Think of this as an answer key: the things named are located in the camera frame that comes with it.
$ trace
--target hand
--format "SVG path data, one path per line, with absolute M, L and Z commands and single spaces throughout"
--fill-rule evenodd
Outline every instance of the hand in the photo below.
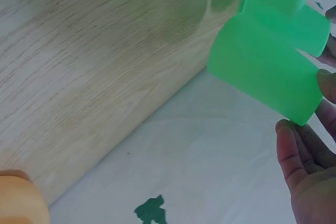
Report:
M 336 6 L 326 12 L 326 17 L 334 24 L 336 24 Z M 329 36 L 327 46 L 323 54 L 318 60 L 326 65 L 336 68 L 336 39 Z
M 317 77 L 323 95 L 336 103 L 336 74 L 320 70 Z M 316 115 L 336 141 L 334 106 L 323 100 Z M 281 120 L 276 132 L 278 161 L 297 223 L 336 223 L 336 155 L 308 125 Z

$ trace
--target green stain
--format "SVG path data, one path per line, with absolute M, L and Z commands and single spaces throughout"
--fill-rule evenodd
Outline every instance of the green stain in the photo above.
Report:
M 165 210 L 160 208 L 163 203 L 162 195 L 159 195 L 157 198 L 150 198 L 144 204 L 138 206 L 134 212 L 143 224 L 151 224 L 152 221 L 157 224 L 167 224 Z

